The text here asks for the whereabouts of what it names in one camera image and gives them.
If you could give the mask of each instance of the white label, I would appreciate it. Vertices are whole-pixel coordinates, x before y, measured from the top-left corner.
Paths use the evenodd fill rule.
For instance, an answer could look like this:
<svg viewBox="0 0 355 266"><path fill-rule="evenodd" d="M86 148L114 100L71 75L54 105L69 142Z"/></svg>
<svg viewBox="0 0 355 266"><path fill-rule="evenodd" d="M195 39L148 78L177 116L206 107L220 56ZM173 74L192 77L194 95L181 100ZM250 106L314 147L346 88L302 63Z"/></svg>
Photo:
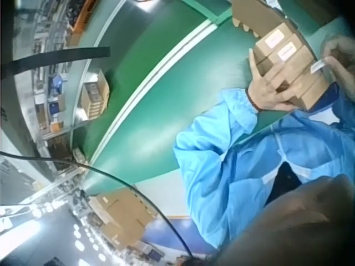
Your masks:
<svg viewBox="0 0 355 266"><path fill-rule="evenodd" d="M285 35L283 35L282 31L277 29L269 37L265 39L265 43L267 44L267 46L269 46L272 49L276 45L278 45L280 41L284 39L284 37Z"/></svg>
<svg viewBox="0 0 355 266"><path fill-rule="evenodd" d="M297 51L296 46L293 42L289 42L286 44L280 51L278 51L277 55L280 57L282 61L286 61Z"/></svg>
<svg viewBox="0 0 355 266"><path fill-rule="evenodd" d="M322 60L316 61L313 65L311 65L311 74L317 72L321 68L325 67L326 64Z"/></svg>

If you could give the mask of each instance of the paper sticker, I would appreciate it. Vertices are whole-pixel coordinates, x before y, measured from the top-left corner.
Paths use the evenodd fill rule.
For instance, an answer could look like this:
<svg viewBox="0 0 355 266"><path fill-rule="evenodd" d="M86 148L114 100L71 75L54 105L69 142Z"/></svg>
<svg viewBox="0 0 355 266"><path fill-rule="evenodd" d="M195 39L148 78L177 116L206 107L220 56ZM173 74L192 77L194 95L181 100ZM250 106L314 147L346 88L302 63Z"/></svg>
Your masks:
<svg viewBox="0 0 355 266"><path fill-rule="evenodd" d="M293 42L289 42L286 44L280 51L278 51L277 55L281 58L282 61L286 61L297 51L296 46Z"/></svg>
<svg viewBox="0 0 355 266"><path fill-rule="evenodd" d="M317 72L321 68L325 67L326 64L322 60L316 61L313 65L311 65L311 74Z"/></svg>
<svg viewBox="0 0 355 266"><path fill-rule="evenodd" d="M282 8L280 4L278 3L278 0L266 0L266 3L272 7L272 8L277 8L282 11Z"/></svg>
<svg viewBox="0 0 355 266"><path fill-rule="evenodd" d="M284 39L284 37L285 35L283 35L282 31L277 29L269 37L265 39L265 43L267 44L267 46L269 46L272 49L276 45L278 45L280 41Z"/></svg>

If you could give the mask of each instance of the black cable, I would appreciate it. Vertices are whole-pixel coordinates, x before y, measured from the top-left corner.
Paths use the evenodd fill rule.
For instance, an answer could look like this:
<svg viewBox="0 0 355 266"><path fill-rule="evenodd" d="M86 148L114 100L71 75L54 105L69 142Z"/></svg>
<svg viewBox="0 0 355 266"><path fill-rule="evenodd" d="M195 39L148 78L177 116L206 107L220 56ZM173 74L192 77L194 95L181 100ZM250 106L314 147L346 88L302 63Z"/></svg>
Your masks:
<svg viewBox="0 0 355 266"><path fill-rule="evenodd" d="M163 218L163 220L166 222L166 224L170 227L170 229L175 233L175 235L177 236L177 238L179 239L179 241L181 242L181 244L184 246L186 252L188 253L188 255L190 257L193 257L192 252L190 250L190 248L187 246L187 244L185 243L184 239L182 238L182 236L179 234L179 232L175 229L175 227L171 224L171 222L169 221L169 219L161 212L161 210L159 210L159 208L152 203L152 201L150 199L147 198L146 195L144 195L143 193L141 193L139 190L137 190L134 186L128 184L127 182L125 182L122 179L119 179L118 177L115 177L109 173L106 173L104 171L101 171L95 167L91 167L88 165L85 165L83 163L79 163L79 162L74 162L74 161L67 161L67 160L61 160L61 159L54 159L54 158L44 158L44 157L28 157L28 156L19 156L19 155L15 155L15 154L8 154L7 152L3 152L0 151L0 155L5 156L5 157L10 157L10 158L14 158L14 159L19 159L19 160L26 160L26 161L50 161L50 162L56 162L56 163L63 163L66 165L75 165L75 166L79 166L79 167L84 167L88 170L94 171L96 173L99 173L101 175L104 175L106 177L111 178L112 180L116 180L118 182L120 182L121 184L123 184L124 186L126 186L127 188L129 188L130 190L134 191L134 193L138 194L140 197L142 197L144 200L146 200L157 212L158 214L161 215L161 217Z"/></svg>
<svg viewBox="0 0 355 266"><path fill-rule="evenodd" d="M110 57L110 47L70 48L33 54L9 63L1 64L1 80L27 70L78 60Z"/></svg>

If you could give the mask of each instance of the orange object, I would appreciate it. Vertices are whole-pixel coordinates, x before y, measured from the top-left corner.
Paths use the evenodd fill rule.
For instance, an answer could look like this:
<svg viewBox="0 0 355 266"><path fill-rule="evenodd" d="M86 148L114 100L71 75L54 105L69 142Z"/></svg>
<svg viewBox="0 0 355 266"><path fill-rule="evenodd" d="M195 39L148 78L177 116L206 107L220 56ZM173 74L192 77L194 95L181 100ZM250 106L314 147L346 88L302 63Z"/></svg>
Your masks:
<svg viewBox="0 0 355 266"><path fill-rule="evenodd" d="M83 33L84 32L98 1L99 0L87 0L85 2L82 11L78 15L75 25L73 27L70 26L70 29L72 30L73 33Z"/></svg>

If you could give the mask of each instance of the hand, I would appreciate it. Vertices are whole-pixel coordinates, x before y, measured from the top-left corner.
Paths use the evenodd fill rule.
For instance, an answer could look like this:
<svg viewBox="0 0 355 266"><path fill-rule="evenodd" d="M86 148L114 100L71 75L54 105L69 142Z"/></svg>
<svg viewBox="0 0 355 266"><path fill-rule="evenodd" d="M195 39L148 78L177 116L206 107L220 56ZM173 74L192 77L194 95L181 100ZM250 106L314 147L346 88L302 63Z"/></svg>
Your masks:
<svg viewBox="0 0 355 266"><path fill-rule="evenodd" d="M296 95L299 86L291 85L286 90L278 93L276 90L285 81L290 68L285 68L283 62L274 65L265 76L261 76L257 69L254 53L249 50L249 64L252 82L248 88L248 95L256 107L261 110L292 111L297 107L287 101Z"/></svg>
<svg viewBox="0 0 355 266"><path fill-rule="evenodd" d="M331 68L335 81L355 101L355 39L337 36L327 41L323 61Z"/></svg>

